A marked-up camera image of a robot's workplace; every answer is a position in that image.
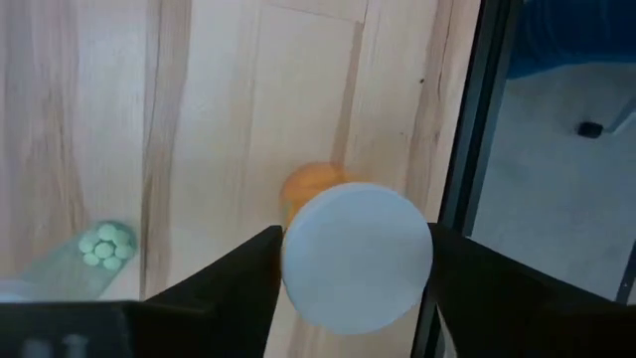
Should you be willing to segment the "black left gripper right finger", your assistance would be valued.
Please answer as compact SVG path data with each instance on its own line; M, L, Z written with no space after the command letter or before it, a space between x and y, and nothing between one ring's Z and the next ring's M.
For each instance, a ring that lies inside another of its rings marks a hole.
M635 358L635 308L439 225L428 288L460 357Z

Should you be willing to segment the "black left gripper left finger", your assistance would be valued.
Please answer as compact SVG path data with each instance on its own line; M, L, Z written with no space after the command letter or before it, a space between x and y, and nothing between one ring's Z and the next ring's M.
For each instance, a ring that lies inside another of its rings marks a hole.
M4 357L260 357L281 286L270 226L144 301L4 303Z

